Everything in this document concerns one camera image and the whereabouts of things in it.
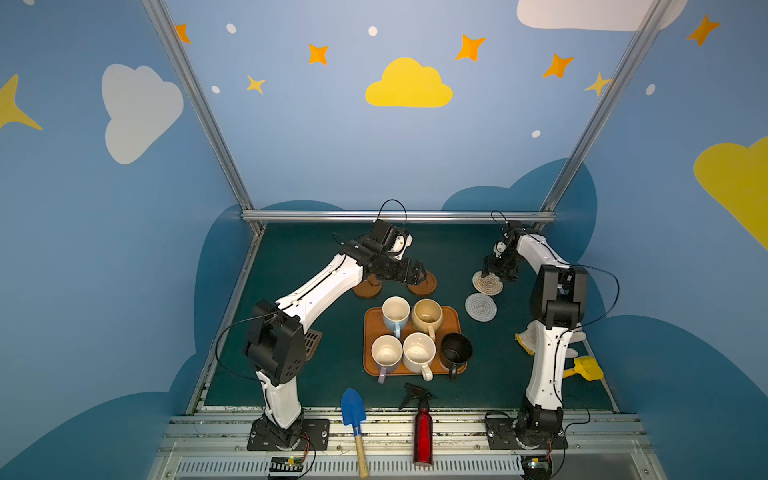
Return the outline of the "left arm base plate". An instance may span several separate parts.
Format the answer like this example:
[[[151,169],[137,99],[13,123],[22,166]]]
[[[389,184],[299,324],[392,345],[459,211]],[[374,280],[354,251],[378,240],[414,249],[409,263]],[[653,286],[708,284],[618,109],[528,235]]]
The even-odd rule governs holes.
[[[327,419],[299,417],[288,429],[282,429],[266,417],[251,425],[248,451],[299,451],[307,447],[325,451],[328,447],[330,422]]]

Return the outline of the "beige ceramic mug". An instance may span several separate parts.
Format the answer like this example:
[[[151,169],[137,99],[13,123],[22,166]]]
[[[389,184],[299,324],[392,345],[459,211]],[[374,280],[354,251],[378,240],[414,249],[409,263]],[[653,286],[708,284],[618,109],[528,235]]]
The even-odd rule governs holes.
[[[414,328],[427,334],[433,341],[443,322],[442,306],[432,299],[421,299],[411,310],[411,322]]]

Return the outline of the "dark wooden coaster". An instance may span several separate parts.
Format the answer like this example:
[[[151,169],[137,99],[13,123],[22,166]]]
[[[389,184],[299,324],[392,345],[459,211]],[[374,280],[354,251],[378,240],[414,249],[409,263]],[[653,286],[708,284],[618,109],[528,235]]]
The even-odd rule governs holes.
[[[437,286],[438,282],[436,276],[432,272],[427,271],[424,281],[416,285],[408,285],[407,288],[414,295],[426,297],[432,295],[437,289]]]
[[[381,292],[381,290],[382,281],[379,280],[375,274],[369,275],[352,289],[354,294],[362,299],[374,298]]]

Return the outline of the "grey woven coaster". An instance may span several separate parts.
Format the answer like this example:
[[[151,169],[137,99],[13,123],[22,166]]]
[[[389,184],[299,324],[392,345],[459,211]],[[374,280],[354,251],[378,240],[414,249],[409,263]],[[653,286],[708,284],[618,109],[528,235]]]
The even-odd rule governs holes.
[[[492,321],[498,312],[498,308],[491,296],[474,293],[465,300],[465,311],[475,321],[487,323]]]

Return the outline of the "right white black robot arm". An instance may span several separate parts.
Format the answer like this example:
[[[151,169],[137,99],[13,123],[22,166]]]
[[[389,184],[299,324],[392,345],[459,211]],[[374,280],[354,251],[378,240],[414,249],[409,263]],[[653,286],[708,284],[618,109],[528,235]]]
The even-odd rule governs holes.
[[[557,254],[544,236],[515,221],[501,227],[501,238],[485,257],[482,274],[513,281],[522,260],[536,273],[530,298],[535,351],[515,431],[521,442],[532,445],[558,436],[563,430],[566,352],[585,315],[588,275],[583,267]]]

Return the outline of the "purple mug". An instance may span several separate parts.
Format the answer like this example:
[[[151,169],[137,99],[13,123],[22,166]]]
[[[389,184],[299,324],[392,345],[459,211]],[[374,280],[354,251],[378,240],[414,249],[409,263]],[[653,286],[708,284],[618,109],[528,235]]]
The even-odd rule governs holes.
[[[402,356],[402,343],[394,335],[382,335],[373,342],[371,358],[376,366],[379,384],[384,384],[387,376],[398,368],[401,364]]]

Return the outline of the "multicolour woven coaster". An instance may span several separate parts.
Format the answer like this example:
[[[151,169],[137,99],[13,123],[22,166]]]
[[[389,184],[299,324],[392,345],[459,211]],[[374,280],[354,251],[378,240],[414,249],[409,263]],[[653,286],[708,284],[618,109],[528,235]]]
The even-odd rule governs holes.
[[[477,271],[472,276],[472,285],[481,294],[487,296],[496,296],[503,290],[503,282],[493,273],[484,275],[482,271]]]

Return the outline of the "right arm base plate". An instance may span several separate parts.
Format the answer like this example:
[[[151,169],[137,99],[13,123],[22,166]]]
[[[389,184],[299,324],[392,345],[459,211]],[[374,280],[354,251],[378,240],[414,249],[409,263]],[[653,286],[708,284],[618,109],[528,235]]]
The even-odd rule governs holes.
[[[565,435],[516,426],[517,419],[502,411],[489,411],[484,416],[486,438],[491,450],[553,450],[569,447]]]

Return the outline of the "light blue mug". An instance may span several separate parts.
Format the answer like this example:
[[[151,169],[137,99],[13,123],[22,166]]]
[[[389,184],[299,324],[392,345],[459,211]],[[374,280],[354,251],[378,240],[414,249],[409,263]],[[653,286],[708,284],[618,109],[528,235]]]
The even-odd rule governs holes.
[[[382,317],[385,327],[396,338],[401,339],[410,319],[410,304],[400,296],[387,298],[382,304]]]

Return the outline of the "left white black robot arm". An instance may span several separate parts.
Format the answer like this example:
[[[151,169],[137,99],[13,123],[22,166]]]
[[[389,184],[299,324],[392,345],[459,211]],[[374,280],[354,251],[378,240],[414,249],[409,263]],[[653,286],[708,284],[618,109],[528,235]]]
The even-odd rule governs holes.
[[[292,293],[254,307],[244,354],[257,375],[270,425],[288,431],[303,418],[296,377],[306,362],[306,332],[328,307],[370,275],[410,285],[426,278],[423,263],[405,256],[411,243],[408,233],[383,242],[371,236],[349,241]]]

